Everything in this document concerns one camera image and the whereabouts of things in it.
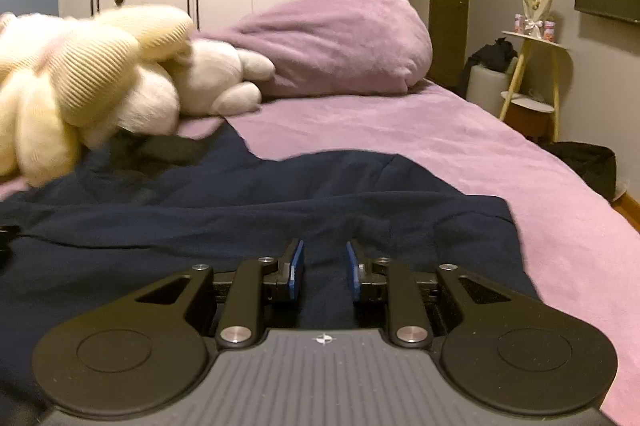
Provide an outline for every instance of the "pink bedsheet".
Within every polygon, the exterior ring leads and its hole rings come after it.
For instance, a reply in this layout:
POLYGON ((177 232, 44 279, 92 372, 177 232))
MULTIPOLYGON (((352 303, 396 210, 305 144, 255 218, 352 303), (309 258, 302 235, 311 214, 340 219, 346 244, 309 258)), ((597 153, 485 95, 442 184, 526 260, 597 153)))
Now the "pink bedsheet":
MULTIPOLYGON (((605 332, 618 374, 602 410, 640 425, 640 234, 565 164, 452 93, 278 100, 231 119, 259 157, 328 149, 399 153, 464 193, 509 202, 543 300, 605 332)), ((213 122, 191 122, 196 136, 213 122)))

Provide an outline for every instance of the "small jar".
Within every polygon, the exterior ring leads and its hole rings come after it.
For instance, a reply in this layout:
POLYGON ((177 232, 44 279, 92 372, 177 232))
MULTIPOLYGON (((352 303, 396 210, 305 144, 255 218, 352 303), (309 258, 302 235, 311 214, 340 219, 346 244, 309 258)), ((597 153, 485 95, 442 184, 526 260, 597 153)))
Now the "small jar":
POLYGON ((556 22, 545 21, 545 32, 542 34, 542 39, 553 43, 556 41, 556 22))
POLYGON ((524 25, 525 25, 524 16, 522 14, 516 14, 516 21, 515 21, 513 31, 516 34, 524 34, 524 25))

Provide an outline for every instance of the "silver screw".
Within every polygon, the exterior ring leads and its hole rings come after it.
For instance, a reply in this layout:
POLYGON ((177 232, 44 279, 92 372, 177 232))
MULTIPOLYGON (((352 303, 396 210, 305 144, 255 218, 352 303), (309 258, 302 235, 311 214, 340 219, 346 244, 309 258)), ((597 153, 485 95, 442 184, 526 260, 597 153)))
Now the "silver screw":
POLYGON ((220 337, 229 343, 244 343, 251 335, 247 327, 226 327, 220 332, 220 337))
POLYGON ((429 332, 424 330, 422 327, 414 326, 402 327, 401 329, 398 329, 398 332, 396 332, 398 339, 405 343, 420 343, 421 341, 424 341, 428 335, 429 332))

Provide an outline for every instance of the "purple pillow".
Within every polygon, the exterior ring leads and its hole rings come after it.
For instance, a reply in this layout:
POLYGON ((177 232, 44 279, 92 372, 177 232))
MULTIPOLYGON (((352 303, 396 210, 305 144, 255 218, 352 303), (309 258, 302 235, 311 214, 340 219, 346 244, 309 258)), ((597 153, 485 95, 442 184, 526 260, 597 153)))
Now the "purple pillow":
POLYGON ((406 93, 431 66, 431 38, 407 0, 294 0, 200 34, 273 61, 267 97, 406 93))

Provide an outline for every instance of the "white stuffed animal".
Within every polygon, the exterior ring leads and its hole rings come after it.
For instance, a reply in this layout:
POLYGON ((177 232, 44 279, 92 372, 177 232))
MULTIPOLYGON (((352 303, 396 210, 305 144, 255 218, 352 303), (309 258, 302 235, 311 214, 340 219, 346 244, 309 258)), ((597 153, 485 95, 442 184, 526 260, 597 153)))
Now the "white stuffed animal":
POLYGON ((194 40, 184 52, 163 63, 180 97, 180 112, 229 117, 260 106, 260 90, 250 81, 268 80, 275 67, 262 54, 223 41, 194 40))
POLYGON ((169 6, 91 20, 0 16, 0 175, 19 168, 39 186, 73 169, 81 141, 95 148, 119 127, 170 135, 180 112, 257 109, 260 90, 242 80, 272 77, 273 63, 220 41, 190 41, 192 28, 169 6))

